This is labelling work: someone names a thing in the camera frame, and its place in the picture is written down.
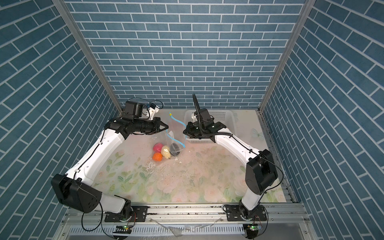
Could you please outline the dark brown toy food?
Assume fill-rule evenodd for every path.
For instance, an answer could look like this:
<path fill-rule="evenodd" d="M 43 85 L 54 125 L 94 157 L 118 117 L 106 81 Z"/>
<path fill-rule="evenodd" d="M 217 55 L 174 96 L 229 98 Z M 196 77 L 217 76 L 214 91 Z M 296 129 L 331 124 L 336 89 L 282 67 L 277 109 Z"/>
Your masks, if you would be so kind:
<path fill-rule="evenodd" d="M 173 143 L 170 145 L 170 153 L 172 156 L 176 157 L 180 154 L 181 149 L 178 144 Z"/>

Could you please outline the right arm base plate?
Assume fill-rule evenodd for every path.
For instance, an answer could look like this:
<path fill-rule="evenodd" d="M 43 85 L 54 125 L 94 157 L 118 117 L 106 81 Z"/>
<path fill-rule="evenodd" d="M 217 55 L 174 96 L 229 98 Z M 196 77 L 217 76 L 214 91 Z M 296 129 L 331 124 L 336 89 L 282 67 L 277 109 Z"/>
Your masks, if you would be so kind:
<path fill-rule="evenodd" d="M 227 216 L 229 222 L 239 221 L 266 221 L 268 219 L 267 212 L 263 205 L 258 205 L 253 210 L 249 211 L 243 206 L 239 205 L 223 205 L 223 211 Z"/>

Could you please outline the orange toy fruit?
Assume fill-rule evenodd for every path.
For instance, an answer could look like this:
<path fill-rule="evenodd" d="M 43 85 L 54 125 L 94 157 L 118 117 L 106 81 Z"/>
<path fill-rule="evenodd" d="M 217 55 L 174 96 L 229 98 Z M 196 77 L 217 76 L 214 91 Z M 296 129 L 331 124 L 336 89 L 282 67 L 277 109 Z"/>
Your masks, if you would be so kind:
<path fill-rule="evenodd" d="M 152 156 L 152 159 L 155 162 L 161 162 L 162 159 L 163 159 L 163 155 L 161 153 L 154 153 L 153 156 Z"/>

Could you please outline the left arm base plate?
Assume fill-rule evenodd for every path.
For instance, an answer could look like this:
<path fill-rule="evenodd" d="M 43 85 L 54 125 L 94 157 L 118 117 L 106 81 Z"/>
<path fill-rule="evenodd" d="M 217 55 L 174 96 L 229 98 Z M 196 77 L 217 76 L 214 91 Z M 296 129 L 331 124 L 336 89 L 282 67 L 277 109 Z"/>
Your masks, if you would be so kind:
<path fill-rule="evenodd" d="M 106 223 L 145 222 L 148 208 L 148 206 L 133 206 L 127 210 L 122 210 L 120 213 L 106 212 L 104 221 Z"/>

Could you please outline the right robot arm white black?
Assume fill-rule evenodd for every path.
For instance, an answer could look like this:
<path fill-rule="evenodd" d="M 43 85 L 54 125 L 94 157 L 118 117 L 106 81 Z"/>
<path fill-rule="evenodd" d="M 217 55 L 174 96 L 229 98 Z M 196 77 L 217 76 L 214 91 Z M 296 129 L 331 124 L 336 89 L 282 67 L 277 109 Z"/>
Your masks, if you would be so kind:
<path fill-rule="evenodd" d="M 273 188 L 273 183 L 278 179 L 278 171 L 281 170 L 275 165 L 272 153 L 251 147 L 221 122 L 207 126 L 199 122 L 189 122 L 183 134 L 192 139 L 210 139 L 241 161 L 246 169 L 245 182 L 248 189 L 239 202 L 239 212 L 245 220 L 253 218 L 262 197 Z"/>

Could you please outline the clear zip top bag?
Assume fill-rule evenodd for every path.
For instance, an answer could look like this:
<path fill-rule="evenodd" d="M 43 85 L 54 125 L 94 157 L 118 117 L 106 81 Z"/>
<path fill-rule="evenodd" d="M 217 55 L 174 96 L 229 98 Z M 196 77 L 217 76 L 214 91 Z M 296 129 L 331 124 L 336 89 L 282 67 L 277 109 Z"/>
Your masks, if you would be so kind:
<path fill-rule="evenodd" d="M 181 152 L 178 156 L 171 156 L 170 159 L 177 160 L 181 155 L 182 151 L 186 148 L 186 136 L 183 134 L 184 129 L 186 128 L 186 124 L 175 117 L 172 112 L 169 112 L 165 119 L 161 118 L 162 122 L 167 124 L 169 128 L 161 133 L 155 134 L 152 137 L 154 145 L 156 143 L 162 143 L 164 146 L 169 146 L 173 143 L 179 145 Z"/>

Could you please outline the pink toy fruit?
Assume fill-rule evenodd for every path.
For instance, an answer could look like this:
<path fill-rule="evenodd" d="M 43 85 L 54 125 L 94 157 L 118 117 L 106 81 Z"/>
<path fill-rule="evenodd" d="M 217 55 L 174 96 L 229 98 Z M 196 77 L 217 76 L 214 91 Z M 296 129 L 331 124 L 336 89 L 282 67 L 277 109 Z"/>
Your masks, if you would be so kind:
<path fill-rule="evenodd" d="M 154 151 L 155 153 L 161 153 L 163 146 L 164 146 L 164 145 L 163 145 L 162 143 L 156 143 L 156 144 L 153 146 L 153 151 Z"/>

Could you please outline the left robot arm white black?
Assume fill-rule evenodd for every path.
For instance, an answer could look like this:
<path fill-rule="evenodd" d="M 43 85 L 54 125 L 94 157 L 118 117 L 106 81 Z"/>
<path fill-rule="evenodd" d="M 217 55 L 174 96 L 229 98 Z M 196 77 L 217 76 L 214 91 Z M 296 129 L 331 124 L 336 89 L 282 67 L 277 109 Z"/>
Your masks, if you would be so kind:
<path fill-rule="evenodd" d="M 104 194 L 94 189 L 92 184 L 110 155 L 129 135 L 154 135 L 168 128 L 158 117 L 152 120 L 115 118 L 108 121 L 87 153 L 65 174 L 56 174 L 51 180 L 59 203 L 84 214 L 100 211 L 116 214 L 121 222 L 129 221 L 133 215 L 131 201 Z"/>

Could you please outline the cream toy food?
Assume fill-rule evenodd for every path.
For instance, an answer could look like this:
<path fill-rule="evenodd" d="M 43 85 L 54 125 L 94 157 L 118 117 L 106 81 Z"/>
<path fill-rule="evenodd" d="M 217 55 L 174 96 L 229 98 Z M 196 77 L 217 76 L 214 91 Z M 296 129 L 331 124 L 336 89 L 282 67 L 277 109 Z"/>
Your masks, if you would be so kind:
<path fill-rule="evenodd" d="M 171 151 L 170 151 L 170 147 L 169 146 L 163 146 L 161 149 L 161 154 L 165 159 L 170 159 L 172 156 Z"/>

